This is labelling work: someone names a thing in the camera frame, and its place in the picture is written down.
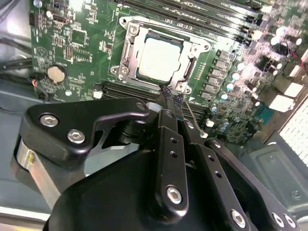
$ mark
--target metal cylinder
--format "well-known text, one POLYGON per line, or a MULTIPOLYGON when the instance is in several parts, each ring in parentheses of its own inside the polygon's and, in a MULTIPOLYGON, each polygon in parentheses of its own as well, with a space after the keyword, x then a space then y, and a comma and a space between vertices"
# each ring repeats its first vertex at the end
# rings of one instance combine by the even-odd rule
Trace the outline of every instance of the metal cylinder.
POLYGON ((256 92, 257 88, 255 87, 255 85, 253 85, 252 83, 248 83, 247 87, 252 91, 252 92, 256 92))

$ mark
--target silver screw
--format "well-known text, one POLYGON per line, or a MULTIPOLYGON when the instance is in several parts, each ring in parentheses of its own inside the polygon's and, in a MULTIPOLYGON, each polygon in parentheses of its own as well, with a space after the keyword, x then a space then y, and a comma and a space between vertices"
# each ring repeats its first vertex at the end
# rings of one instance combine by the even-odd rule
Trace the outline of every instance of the silver screw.
POLYGON ((182 201, 181 193, 174 187, 167 188, 167 196, 170 199, 170 201, 176 205, 178 205, 182 201))
POLYGON ((194 127, 193 127, 193 124, 192 124, 191 122, 187 121, 186 123, 187 123, 187 125, 188 125, 191 129, 194 128, 194 127))
POLYGON ((285 219, 287 220, 287 222, 289 223, 289 225, 292 227, 292 228, 295 228, 296 227, 296 224, 294 223, 294 221, 288 216, 288 215, 284 215, 285 219))
POLYGON ((41 8, 43 6, 43 3, 41 0, 33 0, 33 5, 37 8, 41 8))
POLYGON ((40 118, 40 122, 42 125, 50 127, 50 128, 57 126, 59 123, 58 119, 54 117, 53 115, 43 115, 40 118))
POLYGON ((65 91, 65 95, 66 95, 66 96, 71 96, 71 95, 72 95, 72 92, 71 92, 70 90, 66 90, 66 91, 65 91))
POLYGON ((83 143, 86 139, 85 135, 76 129, 70 130, 67 134, 67 138, 72 143, 83 143))
POLYGON ((243 218, 243 216, 238 211, 236 211, 235 209, 232 209, 231 210, 231 216, 232 216, 232 219, 235 221, 235 223, 239 227, 241 227, 242 229, 245 228, 245 226, 246 226, 245 219, 243 218))
POLYGON ((221 148, 220 144, 217 141, 213 141, 216 147, 221 148))
POLYGON ((137 35, 138 34, 138 29, 135 27, 135 26, 131 26, 129 28, 129 32, 132 34, 132 35, 137 35))
POLYGON ((129 71, 129 69, 127 67, 125 67, 125 66, 121 68, 121 72, 124 75, 126 75, 128 73, 128 71, 129 71))
POLYGON ((136 103, 137 107, 141 110, 145 110, 145 106, 142 103, 136 103))
POLYGON ((284 222, 282 221, 282 219, 276 214, 276 213, 272 213, 272 216, 275 220, 275 222, 280 226, 280 227, 284 227, 284 222))

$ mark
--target black metal arm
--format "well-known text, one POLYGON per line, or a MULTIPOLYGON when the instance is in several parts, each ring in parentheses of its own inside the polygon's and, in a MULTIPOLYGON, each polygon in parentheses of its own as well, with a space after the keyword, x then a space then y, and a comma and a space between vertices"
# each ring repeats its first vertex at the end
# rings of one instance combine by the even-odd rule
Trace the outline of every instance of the black metal arm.
POLYGON ((28 109, 12 167, 52 208, 45 229, 300 230, 223 143, 204 144, 182 102, 164 89, 161 110, 134 98, 28 109), (88 155, 130 142, 140 149, 84 177, 88 155))

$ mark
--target electrolytic capacitor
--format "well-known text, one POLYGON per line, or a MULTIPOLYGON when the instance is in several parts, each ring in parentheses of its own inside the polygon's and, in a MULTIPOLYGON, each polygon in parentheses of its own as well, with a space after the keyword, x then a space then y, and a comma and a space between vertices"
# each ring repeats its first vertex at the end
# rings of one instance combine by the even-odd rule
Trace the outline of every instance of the electrolytic capacitor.
POLYGON ((250 100, 256 107, 258 107, 261 104, 260 101, 256 100, 254 97, 251 97, 250 100))
POLYGON ((211 107, 210 107, 210 110, 211 110, 212 113, 217 113, 218 108, 217 108, 216 104, 212 104, 211 107))
POLYGON ((271 26, 269 28, 269 32, 272 34, 275 34, 276 36, 282 36, 285 33, 285 27, 284 26, 271 26))
POLYGON ((255 85, 253 85, 252 83, 247 83, 247 87, 252 91, 252 92, 256 92, 257 88, 255 87, 255 85))
POLYGON ((273 35, 266 35, 265 40, 269 42, 272 46, 276 45, 279 42, 279 38, 273 35))
POLYGON ((303 41, 301 38, 295 37, 295 36, 292 36, 292 35, 287 35, 285 38, 287 40, 289 40, 290 42, 295 43, 297 46, 300 45, 303 41))
POLYGON ((233 80, 239 80, 239 79, 240 79, 240 74, 237 73, 237 72, 235 72, 235 71, 232 71, 232 72, 230 73, 230 76, 231 76, 231 78, 232 78, 233 80))
POLYGON ((219 96, 220 96, 220 98, 221 98, 222 100, 227 100, 227 99, 228 99, 228 95, 227 95, 224 91, 222 91, 221 93, 219 93, 219 96))
POLYGON ((221 121, 221 123, 222 123, 223 127, 225 127, 225 128, 227 128, 229 126, 229 124, 230 124, 228 119, 223 119, 221 121))
POLYGON ((273 76, 275 76, 275 75, 277 75, 278 74, 278 70, 276 69, 276 68, 274 68, 274 67, 269 67, 269 72, 271 73, 271 74, 273 74, 273 76))
POLYGON ((234 66, 238 71, 242 71, 245 68, 245 64, 243 62, 236 62, 234 66))
POLYGON ((218 129, 219 129, 220 132, 226 131, 226 128, 222 124, 218 127, 218 129))
POLYGON ((280 62, 278 62, 276 60, 273 61, 272 65, 274 67, 276 67, 278 70, 282 68, 282 63, 280 63, 280 62))
POLYGON ((230 91, 233 90, 234 84, 228 81, 225 83, 225 87, 227 88, 227 91, 230 91))

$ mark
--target capacitor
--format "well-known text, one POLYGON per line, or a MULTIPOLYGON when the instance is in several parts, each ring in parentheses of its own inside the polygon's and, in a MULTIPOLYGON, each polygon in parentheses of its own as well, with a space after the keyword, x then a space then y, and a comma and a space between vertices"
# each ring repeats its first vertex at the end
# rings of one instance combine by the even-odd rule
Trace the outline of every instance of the capacitor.
POLYGON ((218 129, 219 129, 220 132, 226 131, 226 128, 222 124, 218 127, 218 129))
POLYGON ((269 72, 271 73, 271 74, 273 74, 273 76, 275 76, 275 75, 277 75, 278 74, 278 70, 276 69, 276 68, 274 68, 274 67, 269 67, 269 72))
POLYGON ((256 92, 257 88, 255 87, 255 85, 253 85, 252 83, 247 83, 247 87, 252 91, 252 92, 256 92))
POLYGON ((273 65, 274 67, 276 67, 278 70, 282 68, 282 63, 280 63, 280 62, 278 62, 278 61, 276 61, 276 60, 274 60, 274 61, 272 62, 272 65, 273 65))
POLYGON ((256 107, 258 107, 261 104, 260 101, 256 100, 254 97, 251 97, 250 100, 256 107))
POLYGON ((251 96, 254 97, 256 100, 259 98, 259 96, 255 92, 251 93, 251 96))
POLYGON ((231 78, 232 78, 233 80, 239 80, 239 79, 240 79, 240 74, 237 73, 237 72, 234 72, 234 71, 232 71, 232 72, 230 73, 230 76, 231 76, 231 78))
POLYGON ((46 11, 46 16, 47 16, 49 19, 52 19, 53 14, 52 14, 50 11, 46 11))
POLYGON ((273 36, 273 35, 266 35, 265 40, 269 42, 272 46, 276 45, 279 43, 279 37, 273 36))
POLYGON ((240 121, 241 121, 241 118, 239 118, 239 117, 234 118, 235 123, 239 123, 240 121))
POLYGON ((205 125, 208 127, 208 128, 212 128, 214 126, 215 122, 210 120, 210 119, 206 119, 206 123, 205 125))
POLYGON ((289 54, 289 49, 287 46, 282 44, 277 44, 273 47, 274 51, 280 55, 287 56, 289 54))
POLYGON ((217 108, 216 104, 212 104, 211 107, 210 107, 210 110, 211 110, 212 113, 217 113, 218 108, 217 108))
POLYGON ((234 66, 236 67, 238 71, 242 71, 245 68, 245 64, 243 62, 236 62, 234 66))
POLYGON ((227 128, 229 126, 229 120, 228 119, 223 119, 221 121, 221 124, 223 125, 224 128, 227 128))
POLYGON ((225 83, 225 87, 227 88, 227 91, 230 91, 233 90, 234 84, 228 81, 225 83))
POLYGON ((271 26, 269 28, 269 32, 272 34, 275 34, 276 36, 282 36, 285 33, 285 27, 284 26, 271 26))
POLYGON ((301 38, 295 37, 295 36, 292 36, 292 35, 287 35, 285 38, 287 40, 289 40, 290 42, 295 43, 297 46, 300 45, 303 41, 301 38))
POLYGON ((228 98, 228 95, 227 95, 224 91, 222 91, 221 93, 219 93, 219 96, 220 96, 220 98, 221 98, 222 100, 227 100, 227 98, 228 98))

